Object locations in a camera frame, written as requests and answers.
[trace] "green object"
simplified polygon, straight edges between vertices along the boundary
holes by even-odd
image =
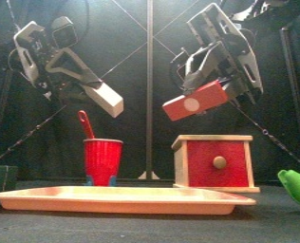
[[[300,204],[300,173],[292,170],[282,170],[278,173],[278,179],[282,182],[290,197]]]

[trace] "black backdrop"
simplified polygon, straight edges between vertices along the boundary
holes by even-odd
[[[84,134],[76,116],[80,109],[87,111],[96,137],[124,142],[117,176],[137,178],[145,170],[147,3],[145,0],[87,2],[12,1],[13,20],[21,27],[31,20],[47,27],[52,19],[61,15],[71,19],[80,37],[72,49],[123,97],[124,111],[113,119],[96,104],[69,103],[55,119],[0,160],[0,164],[18,166],[21,179],[84,176]],[[252,135],[254,177],[255,180],[268,181],[275,179],[280,169],[300,171],[300,164],[228,104],[220,105],[203,116],[175,122],[161,112],[161,104],[180,95],[180,90],[168,80],[168,62],[180,52],[180,47],[190,52],[198,48],[186,21],[210,2],[153,0],[152,170],[159,178],[173,178],[169,146],[180,134]],[[250,3],[227,1],[224,10],[240,11]],[[9,31],[12,18],[4,1],[0,1],[0,33],[5,35]],[[290,39],[300,83],[300,17],[290,26]],[[246,107],[246,112],[300,157],[300,124],[278,31],[256,42],[254,51],[263,95],[255,106]],[[1,63],[0,84],[6,81],[6,68],[6,64]],[[0,85],[0,97],[2,90],[4,86]],[[6,105],[4,112],[0,111],[0,154],[59,107],[60,104],[49,103],[14,72]]]

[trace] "plastic tray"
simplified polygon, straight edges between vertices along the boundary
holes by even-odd
[[[226,215],[255,200],[204,189],[60,186],[0,193],[0,204],[8,210]]]

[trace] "metal rod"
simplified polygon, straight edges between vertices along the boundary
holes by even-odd
[[[288,37],[287,27],[280,29],[280,39],[282,39],[282,48],[284,53],[286,66],[287,66],[287,78],[288,78],[291,97],[292,97],[292,103],[295,109],[295,119],[298,124],[298,131],[300,131],[300,85],[296,81],[295,67],[294,67],[292,57],[291,57],[290,37]]]
[[[152,178],[152,0],[147,0],[145,179]]]

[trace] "red plastic cup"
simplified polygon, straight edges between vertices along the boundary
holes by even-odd
[[[120,140],[84,140],[85,173],[95,186],[108,186],[111,177],[116,177],[121,145]]]

